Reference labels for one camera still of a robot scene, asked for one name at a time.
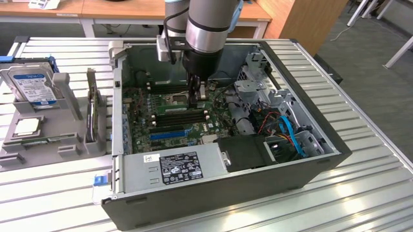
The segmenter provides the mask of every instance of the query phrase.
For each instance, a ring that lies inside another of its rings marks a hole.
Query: power supply label
[[[203,178],[196,152],[159,157],[159,164],[165,185]]]
[[[56,103],[55,94],[43,74],[14,75],[13,78],[20,91],[32,104],[49,105]]]

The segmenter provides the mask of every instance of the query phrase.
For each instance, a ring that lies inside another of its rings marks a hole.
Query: metal table
[[[85,70],[95,68],[100,91],[109,96],[112,72],[107,45],[113,39],[31,38],[28,43],[14,44],[10,53],[16,52],[18,57],[52,54],[60,71],[71,74],[71,88],[77,96],[87,93]],[[411,228],[410,161],[299,44],[288,40],[267,42],[353,155],[302,189],[133,231],[331,232]],[[13,96],[4,83],[0,91],[0,138],[4,138],[14,109],[9,104]],[[109,167],[107,155],[0,173],[0,231],[116,231],[101,207],[92,203],[92,177]]]

